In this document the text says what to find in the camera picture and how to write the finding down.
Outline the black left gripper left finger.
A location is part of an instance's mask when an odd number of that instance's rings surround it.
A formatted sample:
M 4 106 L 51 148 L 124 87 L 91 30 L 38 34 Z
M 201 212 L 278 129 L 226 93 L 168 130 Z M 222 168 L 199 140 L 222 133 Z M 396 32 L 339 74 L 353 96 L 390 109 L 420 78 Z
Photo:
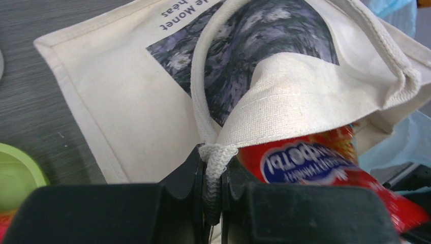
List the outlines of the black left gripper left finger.
M 203 243 L 202 179 L 194 149 L 159 183 L 38 188 L 3 243 Z

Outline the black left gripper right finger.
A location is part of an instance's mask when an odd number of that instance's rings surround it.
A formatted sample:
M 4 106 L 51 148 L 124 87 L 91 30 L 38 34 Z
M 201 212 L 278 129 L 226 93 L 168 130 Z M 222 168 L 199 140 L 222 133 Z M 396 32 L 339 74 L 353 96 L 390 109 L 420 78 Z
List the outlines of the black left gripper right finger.
M 380 198 L 358 187 L 264 184 L 222 174 L 222 243 L 400 243 Z

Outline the red candy bag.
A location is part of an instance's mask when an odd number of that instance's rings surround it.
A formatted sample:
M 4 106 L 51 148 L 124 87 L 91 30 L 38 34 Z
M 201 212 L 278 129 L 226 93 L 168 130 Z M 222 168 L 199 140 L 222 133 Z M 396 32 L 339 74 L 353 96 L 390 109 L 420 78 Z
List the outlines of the red candy bag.
M 238 150 L 245 168 L 265 183 L 363 187 L 384 202 L 399 233 L 430 221 L 424 207 L 395 193 L 360 169 L 355 148 L 355 124 L 247 146 Z

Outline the canvas tote bag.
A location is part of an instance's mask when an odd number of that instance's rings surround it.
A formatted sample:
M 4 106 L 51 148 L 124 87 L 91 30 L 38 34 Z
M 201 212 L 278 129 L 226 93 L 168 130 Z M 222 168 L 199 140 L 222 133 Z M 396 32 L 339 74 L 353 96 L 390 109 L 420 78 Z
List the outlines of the canvas tote bag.
M 361 154 L 430 100 L 430 49 L 360 1 L 133 1 L 34 45 L 108 183 L 203 145 L 212 224 L 240 148 L 355 124 Z

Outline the blue plastic grocery bag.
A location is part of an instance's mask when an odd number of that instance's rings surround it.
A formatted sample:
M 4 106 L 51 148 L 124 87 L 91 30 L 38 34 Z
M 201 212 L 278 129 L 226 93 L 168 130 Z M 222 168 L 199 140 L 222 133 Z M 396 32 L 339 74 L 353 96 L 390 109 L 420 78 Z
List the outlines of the blue plastic grocery bag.
M 364 1 L 378 17 L 430 47 L 430 8 L 416 1 Z M 395 134 L 359 158 L 383 186 L 402 195 L 430 192 L 430 103 L 395 127 Z

